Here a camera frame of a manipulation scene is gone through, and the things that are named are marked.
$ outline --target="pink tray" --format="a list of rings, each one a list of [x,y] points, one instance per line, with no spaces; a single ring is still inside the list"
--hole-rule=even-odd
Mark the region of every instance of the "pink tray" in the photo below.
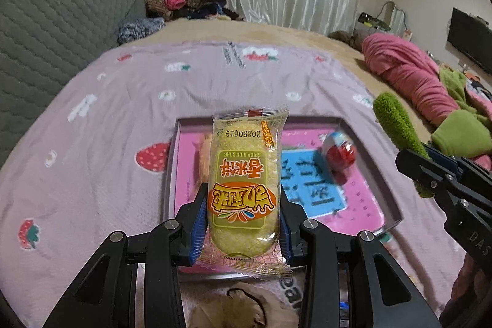
[[[297,122],[314,120],[312,124]],[[282,145],[289,148],[316,149],[322,144],[324,135],[341,130],[353,139],[358,148],[356,164],[350,169],[347,182],[343,185],[347,207],[335,215],[326,214],[316,220],[331,230],[348,235],[356,235],[362,230],[383,232],[401,220],[398,207],[387,187],[381,188],[380,179],[375,179],[379,171],[368,165],[368,154],[363,145],[354,137],[350,127],[342,119],[330,117],[289,117],[282,133]],[[211,119],[185,119],[178,121],[176,137],[170,152],[171,168],[168,168],[168,188],[165,193],[167,209],[164,219],[174,217],[179,208],[193,201],[198,189],[199,149],[203,137],[211,132]],[[194,266],[184,268],[182,272],[211,274],[207,268]],[[214,273],[229,270],[218,268]]]

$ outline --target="strawberry print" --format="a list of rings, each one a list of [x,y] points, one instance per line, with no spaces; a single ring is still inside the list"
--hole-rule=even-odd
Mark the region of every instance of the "strawberry print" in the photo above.
[[[150,172],[163,172],[167,167],[169,144],[154,144],[137,152],[135,161]]]
[[[243,49],[243,56],[246,59],[265,62],[268,60],[279,59],[279,51],[275,48],[265,47],[265,48],[257,48],[255,46],[248,46]]]
[[[24,220],[19,229],[19,241],[23,249],[35,249],[36,242],[39,241],[39,227],[33,220]]]
[[[131,55],[130,55],[130,54],[124,54],[124,55],[121,55],[121,56],[118,58],[118,61],[119,61],[119,62],[124,62],[125,60],[128,60],[129,58],[131,58]]]

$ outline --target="towel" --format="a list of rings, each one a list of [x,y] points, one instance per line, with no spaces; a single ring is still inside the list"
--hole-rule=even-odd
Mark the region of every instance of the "towel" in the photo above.
[[[467,110],[455,110],[430,136],[447,156],[476,157],[492,152],[490,131]]]
[[[390,92],[381,93],[372,105],[377,121],[398,148],[410,149],[429,159],[429,155],[419,140],[408,113],[399,100]],[[422,198],[432,198],[434,193],[414,181],[415,189]]]

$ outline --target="plastic wrapper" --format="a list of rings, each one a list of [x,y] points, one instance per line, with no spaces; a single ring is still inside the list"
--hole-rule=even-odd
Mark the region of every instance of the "plastic wrapper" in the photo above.
[[[202,250],[201,264],[275,275],[281,263],[280,137],[287,115],[284,108],[214,117],[207,199],[211,243]]]

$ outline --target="screw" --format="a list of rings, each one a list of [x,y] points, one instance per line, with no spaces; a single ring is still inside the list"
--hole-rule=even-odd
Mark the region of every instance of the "screw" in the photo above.
[[[307,220],[304,220],[303,225],[306,228],[313,230],[318,226],[318,222],[316,220],[313,220],[312,218],[308,218]]]
[[[109,236],[109,240],[111,242],[119,242],[120,240],[123,239],[123,232],[120,232],[120,231],[116,231],[116,232],[113,232],[110,236]]]
[[[164,227],[166,227],[168,230],[175,230],[179,226],[180,226],[180,224],[179,224],[178,220],[167,220],[164,223]]]
[[[366,242],[371,242],[374,239],[374,234],[371,231],[362,231],[359,236]]]

